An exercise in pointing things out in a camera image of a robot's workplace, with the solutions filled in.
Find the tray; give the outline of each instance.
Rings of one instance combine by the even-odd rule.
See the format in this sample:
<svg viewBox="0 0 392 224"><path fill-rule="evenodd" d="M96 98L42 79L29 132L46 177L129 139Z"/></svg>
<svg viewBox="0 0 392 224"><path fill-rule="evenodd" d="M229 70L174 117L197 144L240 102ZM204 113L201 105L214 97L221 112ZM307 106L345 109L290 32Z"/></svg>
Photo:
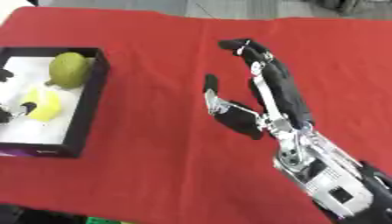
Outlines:
<svg viewBox="0 0 392 224"><path fill-rule="evenodd" d="M46 87L49 64L60 53L80 53L90 63L82 87ZM109 63L93 47L0 47L0 67L14 77L0 82L0 104L15 108L34 88L55 91L61 102L59 115L49 122L20 116L0 124L0 156L77 158L85 145L95 110L106 83Z"/></svg>

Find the red fabric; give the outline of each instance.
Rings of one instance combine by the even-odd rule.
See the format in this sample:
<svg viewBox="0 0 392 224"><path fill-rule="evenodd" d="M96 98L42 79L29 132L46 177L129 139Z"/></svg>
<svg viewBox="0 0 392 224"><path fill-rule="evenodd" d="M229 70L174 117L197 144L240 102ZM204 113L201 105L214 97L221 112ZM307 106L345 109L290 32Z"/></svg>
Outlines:
<svg viewBox="0 0 392 224"><path fill-rule="evenodd" d="M233 21L143 11L23 8L1 46L99 46L112 66L79 159L0 157L0 200L141 223L329 223L272 167L277 144L207 114L204 73L255 106L219 39L251 37L295 76L317 128L392 173L392 22Z"/></svg>

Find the floor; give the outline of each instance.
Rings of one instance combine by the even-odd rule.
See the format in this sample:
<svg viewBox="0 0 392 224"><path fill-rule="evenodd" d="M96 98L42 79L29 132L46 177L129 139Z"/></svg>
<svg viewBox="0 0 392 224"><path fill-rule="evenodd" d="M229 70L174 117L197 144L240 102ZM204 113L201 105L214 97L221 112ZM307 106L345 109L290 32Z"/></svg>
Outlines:
<svg viewBox="0 0 392 224"><path fill-rule="evenodd" d="M152 10L192 18L342 17L311 2L314 0L39 0L44 6ZM392 3L364 1L353 15L345 18L392 19Z"/></svg>

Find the robotic hand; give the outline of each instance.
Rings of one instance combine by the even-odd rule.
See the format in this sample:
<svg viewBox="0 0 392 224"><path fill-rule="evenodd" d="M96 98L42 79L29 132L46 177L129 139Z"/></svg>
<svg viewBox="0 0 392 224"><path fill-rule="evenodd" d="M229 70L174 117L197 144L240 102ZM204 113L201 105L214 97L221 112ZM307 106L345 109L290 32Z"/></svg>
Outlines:
<svg viewBox="0 0 392 224"><path fill-rule="evenodd" d="M253 139L267 130L279 142L274 166L332 222L392 223L392 178L356 161L313 128L312 115L294 80L269 49L249 38L222 40L219 45L249 66L249 88L265 112L222 100L217 78L207 74L203 92L208 113Z"/></svg>

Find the green pear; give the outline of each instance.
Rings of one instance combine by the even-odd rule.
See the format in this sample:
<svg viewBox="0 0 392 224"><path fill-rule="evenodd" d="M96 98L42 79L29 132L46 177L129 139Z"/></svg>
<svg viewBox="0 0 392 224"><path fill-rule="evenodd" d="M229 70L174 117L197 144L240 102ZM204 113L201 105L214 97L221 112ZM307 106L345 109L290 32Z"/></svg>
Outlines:
<svg viewBox="0 0 392 224"><path fill-rule="evenodd" d="M78 88L88 77L88 59L77 52L59 54L49 65L49 75L51 79L45 83L47 86Z"/></svg>

